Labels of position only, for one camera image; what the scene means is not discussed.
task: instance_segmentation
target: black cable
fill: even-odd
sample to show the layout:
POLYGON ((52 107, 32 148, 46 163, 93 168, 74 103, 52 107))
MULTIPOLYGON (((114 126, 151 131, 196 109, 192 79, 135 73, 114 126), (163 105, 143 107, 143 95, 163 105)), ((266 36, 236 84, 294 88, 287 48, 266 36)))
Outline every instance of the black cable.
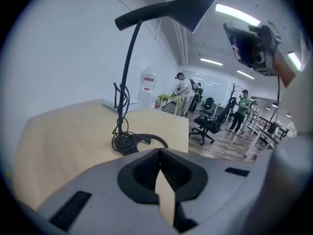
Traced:
POLYGON ((276 110, 277 110, 277 108, 278 108, 278 103, 279 103, 279 91, 280 91, 280 83, 279 83, 279 76, 277 76, 277 78, 278 78, 278 93, 277 93, 277 107, 275 108, 275 111, 274 111, 274 113, 273 113, 273 115, 272 115, 272 117, 270 118, 270 122, 272 122, 272 118, 273 118, 273 116, 275 115, 275 113, 276 113, 276 110))
MULTIPOLYGON (((118 105, 116 106, 116 96, 117 96, 117 92, 120 92, 120 93, 121 93, 121 90, 118 88, 118 86, 116 85, 116 83, 114 83, 114 87, 115 87, 114 107, 117 108, 117 110, 118 110, 118 108, 120 107, 120 105, 118 104, 118 105)), ((112 131, 113 138, 112 138, 112 141, 111 141, 111 145, 112 145, 113 150, 117 151, 117 149, 116 149, 115 146, 114 146, 114 139, 115 139, 116 136, 118 136, 117 129, 118 129, 118 127, 119 127, 120 124, 123 124, 124 120, 126 121, 126 124, 127 124, 127 130, 126 130, 126 132, 123 132, 123 131, 122 131, 122 135, 121 135, 121 136, 118 136, 117 138, 119 138, 119 137, 123 138, 123 137, 128 136, 129 134, 134 134, 134 135, 140 137, 141 139, 143 139, 144 141, 146 141, 148 144, 151 143, 151 139, 154 139, 154 140, 158 140, 158 141, 160 141, 161 143, 163 143, 165 148, 168 148, 168 144, 165 142, 165 140, 162 139, 162 138, 160 138, 160 137, 158 137, 158 136, 156 136, 156 135, 148 134, 148 135, 145 137, 145 136, 141 136, 141 135, 139 135, 139 134, 136 134, 136 133, 134 133, 134 132, 129 131, 129 124, 128 124, 128 121, 127 121, 127 119, 125 118, 125 116, 126 116, 126 114, 127 114, 127 112, 128 112, 128 108, 129 108, 129 104, 130 104, 130 94, 129 94, 128 88, 127 88, 126 86, 125 86, 125 90, 126 90, 127 93, 124 93, 124 99, 123 99, 123 101, 124 101, 124 100, 126 100, 126 101, 125 101, 125 103, 123 103, 122 108, 124 108, 124 107, 126 106, 126 111, 125 111, 124 115, 122 116, 122 121, 121 121, 121 123, 119 122, 119 118, 116 120, 116 127, 115 127, 114 130, 112 131)))
MULTIPOLYGON (((279 107, 279 105, 278 105, 278 104, 279 104, 279 93, 280 93, 280 81, 279 81, 279 76, 277 76, 277 80, 278 80, 278 93, 277 93, 277 102, 276 102, 277 108, 275 108, 275 111, 274 111, 272 117, 270 118, 270 122, 272 122, 272 118, 273 118, 273 116, 275 115, 275 112, 276 112, 276 110, 277 110, 278 107, 279 107)), ((276 124, 277 124, 277 116, 278 116, 278 110, 277 110, 277 113, 276 113, 275 129, 274 129, 274 148, 275 148, 275 146, 276 146, 276 124)))

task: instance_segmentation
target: black slot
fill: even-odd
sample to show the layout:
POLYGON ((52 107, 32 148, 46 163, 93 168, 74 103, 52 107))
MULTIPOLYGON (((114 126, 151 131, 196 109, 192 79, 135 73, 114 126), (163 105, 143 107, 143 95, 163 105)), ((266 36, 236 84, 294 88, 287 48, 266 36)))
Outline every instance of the black slot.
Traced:
POLYGON ((91 195, 91 193, 81 190, 76 192, 58 212, 53 215, 50 219, 50 223, 66 232, 78 217, 91 195))
POLYGON ((154 149, 121 168, 118 186, 136 203, 159 204, 155 188, 160 169, 178 202, 197 198, 208 181, 201 166, 166 149, 154 149))
POLYGON ((241 169, 237 169, 237 168, 233 168, 233 167, 229 167, 225 171, 228 173, 235 174, 238 176, 243 176, 243 177, 246 177, 250 172, 248 170, 241 170, 241 169))

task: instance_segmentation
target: backpack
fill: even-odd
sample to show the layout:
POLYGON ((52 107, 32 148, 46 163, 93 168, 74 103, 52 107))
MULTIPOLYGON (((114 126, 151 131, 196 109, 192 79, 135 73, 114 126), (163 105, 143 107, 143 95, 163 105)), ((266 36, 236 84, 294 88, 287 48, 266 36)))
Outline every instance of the backpack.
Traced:
POLYGON ((191 88, 194 92, 196 92, 198 90, 198 86, 197 84, 195 83, 194 80, 190 79, 190 82, 191 82, 191 88))

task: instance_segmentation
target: ceiling light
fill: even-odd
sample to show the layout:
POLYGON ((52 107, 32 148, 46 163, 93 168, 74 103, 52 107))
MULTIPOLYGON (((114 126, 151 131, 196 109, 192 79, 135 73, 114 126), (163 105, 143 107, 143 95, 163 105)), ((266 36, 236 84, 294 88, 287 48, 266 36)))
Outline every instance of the ceiling light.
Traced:
POLYGON ((258 24, 260 23, 259 20, 255 19, 254 17, 240 11, 240 10, 236 10, 234 8, 231 8, 231 7, 228 7, 228 6, 225 6, 225 5, 221 5, 221 4, 217 4, 216 7, 215 7, 215 11, 218 11, 218 12, 222 12, 222 13, 225 13, 225 14, 228 14, 228 15, 231 15, 235 18, 239 18, 251 25, 254 25, 254 26, 258 26, 258 24))
POLYGON ((239 72, 240 74, 245 75, 245 76, 247 76, 247 77, 249 77, 249 78, 251 78, 251 79, 254 79, 254 77, 252 77, 252 76, 250 76, 250 75, 248 75, 248 74, 245 74, 244 72, 242 72, 242 71, 240 71, 240 70, 238 70, 237 72, 239 72))
POLYGON ((212 61, 212 60, 208 60, 208 59, 205 59, 205 58, 200 58, 200 60, 201 60, 201 61, 204 61, 204 62, 208 62, 208 63, 215 64, 215 65, 220 65, 220 66, 223 65, 222 63, 215 62, 215 61, 212 61))
POLYGON ((290 53, 288 53, 288 57, 292 60, 294 65, 297 67, 297 69, 300 70, 301 62, 298 59, 298 57, 296 56, 296 54, 294 52, 290 52, 290 53))

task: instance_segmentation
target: black office chair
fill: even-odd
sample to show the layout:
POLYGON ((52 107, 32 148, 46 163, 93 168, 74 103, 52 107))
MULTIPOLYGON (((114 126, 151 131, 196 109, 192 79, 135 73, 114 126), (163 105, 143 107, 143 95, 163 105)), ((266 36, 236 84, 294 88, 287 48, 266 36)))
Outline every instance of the black office chair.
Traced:
POLYGON ((205 102, 202 102, 202 107, 207 111, 211 109, 213 103, 214 103, 213 98, 208 97, 205 102))
POLYGON ((227 106, 223 109, 223 111, 215 118, 211 119, 209 116, 209 112, 205 110, 200 111, 200 116, 194 119, 194 122, 197 123, 200 126, 200 129, 192 128, 190 135, 201 135, 202 136, 202 143, 200 143, 201 146, 204 145, 204 138, 207 137, 211 140, 211 143, 214 143, 214 139, 211 138, 207 132, 210 131, 212 134, 218 133, 220 131, 220 127, 222 124, 222 121, 224 120, 224 117, 229 109, 234 107, 236 103, 236 97, 232 97, 227 106))

